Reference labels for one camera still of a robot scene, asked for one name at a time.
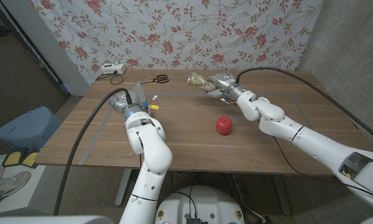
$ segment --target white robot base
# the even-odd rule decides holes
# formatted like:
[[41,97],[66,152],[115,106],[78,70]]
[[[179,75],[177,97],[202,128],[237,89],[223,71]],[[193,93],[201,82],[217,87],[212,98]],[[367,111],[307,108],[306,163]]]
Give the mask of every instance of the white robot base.
[[155,224],[186,224],[187,218],[195,218],[195,207],[193,202],[190,202],[189,195],[195,202],[199,224],[244,224],[241,207],[233,198],[218,189],[194,185],[177,192],[172,193],[159,205]]

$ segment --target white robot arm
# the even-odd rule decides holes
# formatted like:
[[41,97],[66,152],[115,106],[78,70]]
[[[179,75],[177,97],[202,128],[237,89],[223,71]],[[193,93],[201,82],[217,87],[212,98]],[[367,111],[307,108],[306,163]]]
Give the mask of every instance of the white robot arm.
[[[192,74],[188,83],[191,84],[193,79],[201,80],[201,77]],[[208,81],[218,87],[212,91],[213,88],[207,88],[206,83],[203,89],[208,91],[208,95],[232,99],[249,121],[257,120],[261,115],[259,128],[262,132],[292,143],[326,166],[342,183],[373,193],[373,152],[345,146],[304,127],[285,116],[283,109],[272,105],[268,99],[256,99],[256,94],[236,85],[228,73],[208,77]],[[373,195],[352,187],[348,189],[373,206]]]
[[[138,103],[128,105],[121,95],[112,97],[109,103],[123,115],[131,148],[135,154],[144,153],[144,161],[120,224],[152,223],[160,189],[173,156],[165,144],[162,125],[146,113],[144,106]],[[138,101],[133,91],[130,91],[130,96],[133,102]]]

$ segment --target wooden table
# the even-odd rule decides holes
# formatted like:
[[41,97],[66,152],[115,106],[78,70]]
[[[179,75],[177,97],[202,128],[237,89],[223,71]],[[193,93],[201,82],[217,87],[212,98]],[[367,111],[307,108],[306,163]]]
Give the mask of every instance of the wooden table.
[[[43,165],[65,165],[77,134],[105,95],[119,87],[131,90],[135,81],[164,73],[170,79],[168,83],[148,83],[142,87],[148,100],[154,95],[159,96],[154,104],[160,108],[153,110],[152,116],[161,122],[166,132],[167,145],[173,153],[170,170],[296,174],[285,162],[272,137],[260,131],[257,121],[248,122],[237,106],[227,105],[206,96],[197,87],[188,86],[187,78],[191,72],[127,70],[125,82],[121,85],[112,85],[108,80],[96,82],[40,151],[36,161]],[[222,71],[198,71],[204,77],[219,72]],[[325,90],[312,74],[294,74]],[[256,93],[257,97],[268,98],[302,125],[348,146],[372,150],[370,143],[341,110],[298,80],[277,72],[251,72],[241,77],[240,84]],[[232,131],[227,136],[216,132],[215,122],[220,116],[228,116],[233,122]],[[279,143],[300,172],[331,174],[289,142],[280,139]],[[90,124],[73,165],[140,167],[140,157],[131,151],[124,119],[109,105],[104,105]]]

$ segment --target floral curtain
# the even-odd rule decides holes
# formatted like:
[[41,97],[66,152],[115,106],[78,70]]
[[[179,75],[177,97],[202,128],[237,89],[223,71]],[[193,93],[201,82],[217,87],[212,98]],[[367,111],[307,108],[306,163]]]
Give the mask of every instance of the floral curtain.
[[29,0],[78,71],[296,70],[323,0]]

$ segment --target red apple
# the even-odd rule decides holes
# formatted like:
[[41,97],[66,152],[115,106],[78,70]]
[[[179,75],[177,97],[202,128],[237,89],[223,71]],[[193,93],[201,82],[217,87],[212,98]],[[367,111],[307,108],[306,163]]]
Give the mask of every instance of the red apple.
[[228,134],[231,131],[232,121],[228,117],[222,116],[216,122],[216,129],[221,134]]

